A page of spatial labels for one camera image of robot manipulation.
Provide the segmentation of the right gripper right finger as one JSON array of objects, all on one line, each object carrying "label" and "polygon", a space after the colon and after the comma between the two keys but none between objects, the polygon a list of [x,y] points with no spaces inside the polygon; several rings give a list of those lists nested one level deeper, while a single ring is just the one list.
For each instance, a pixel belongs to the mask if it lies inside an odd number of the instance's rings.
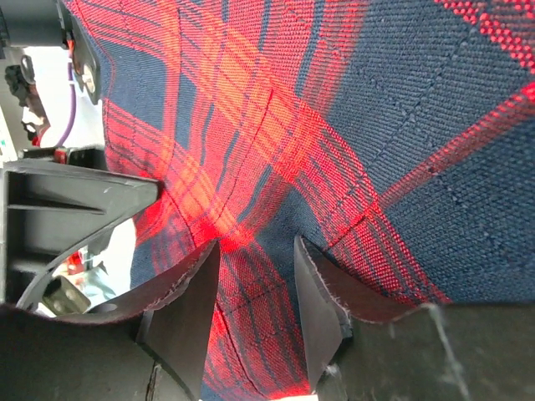
[{"label": "right gripper right finger", "polygon": [[531,400],[531,304],[402,305],[294,241],[310,388],[321,400]]}]

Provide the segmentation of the red plaid pleated skirt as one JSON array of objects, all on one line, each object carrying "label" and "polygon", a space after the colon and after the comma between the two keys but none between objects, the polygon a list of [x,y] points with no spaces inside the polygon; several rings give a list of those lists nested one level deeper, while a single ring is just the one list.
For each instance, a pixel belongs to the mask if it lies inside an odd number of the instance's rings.
[{"label": "red plaid pleated skirt", "polygon": [[66,6],[109,167],[163,186],[132,285],[220,242],[203,399],[307,392],[295,236],[406,304],[533,300],[533,2]]}]

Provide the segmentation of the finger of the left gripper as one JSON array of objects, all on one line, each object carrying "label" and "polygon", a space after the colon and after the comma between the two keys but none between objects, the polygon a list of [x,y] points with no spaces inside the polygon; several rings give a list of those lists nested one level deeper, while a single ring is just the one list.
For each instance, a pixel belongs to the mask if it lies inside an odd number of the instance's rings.
[{"label": "finger of the left gripper", "polygon": [[1,301],[34,310],[69,256],[154,204],[156,180],[18,160],[1,169]]}]

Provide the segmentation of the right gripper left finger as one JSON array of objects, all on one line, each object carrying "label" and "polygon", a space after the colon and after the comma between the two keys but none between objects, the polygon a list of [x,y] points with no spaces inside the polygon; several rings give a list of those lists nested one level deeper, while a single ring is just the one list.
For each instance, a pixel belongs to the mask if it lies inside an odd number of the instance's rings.
[{"label": "right gripper left finger", "polygon": [[219,257],[207,242],[85,314],[2,305],[2,399],[198,400]]}]

